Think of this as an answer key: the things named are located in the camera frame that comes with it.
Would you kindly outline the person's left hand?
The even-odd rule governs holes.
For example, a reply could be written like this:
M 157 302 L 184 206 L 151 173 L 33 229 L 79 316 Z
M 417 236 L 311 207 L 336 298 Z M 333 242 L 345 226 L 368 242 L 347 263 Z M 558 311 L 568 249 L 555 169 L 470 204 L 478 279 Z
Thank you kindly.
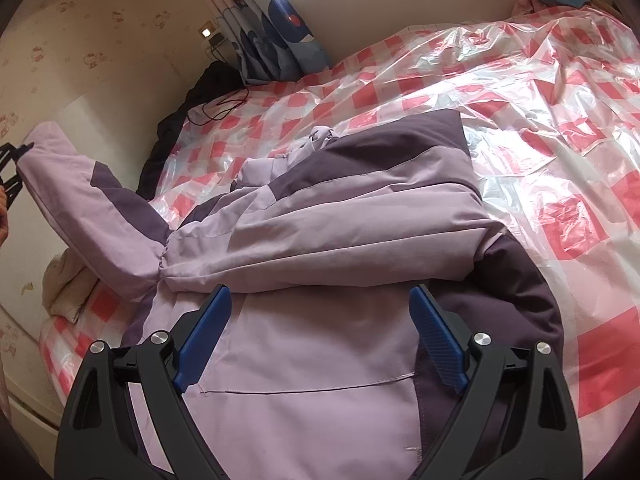
M 9 236 L 8 196 L 6 190 L 0 186 L 0 246 Z

